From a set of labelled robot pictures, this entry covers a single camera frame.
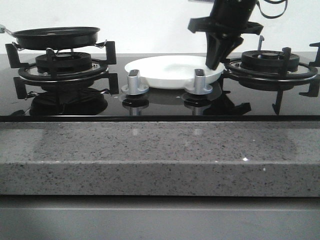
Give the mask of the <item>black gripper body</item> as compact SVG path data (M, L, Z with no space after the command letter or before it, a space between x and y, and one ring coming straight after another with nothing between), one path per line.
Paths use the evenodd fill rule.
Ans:
M209 16L189 20L188 30L222 38L258 35L263 26L249 21L256 3L255 0L216 0Z

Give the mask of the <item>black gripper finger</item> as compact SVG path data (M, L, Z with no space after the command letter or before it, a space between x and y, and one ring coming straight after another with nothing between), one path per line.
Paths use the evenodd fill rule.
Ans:
M234 36L230 38L225 38L221 43L221 54L220 54L220 62L224 63L228 57L228 55L235 50L238 46L243 43L244 39L240 36Z
M206 33L207 50L206 66L211 70L216 70L228 45L228 39L215 32Z

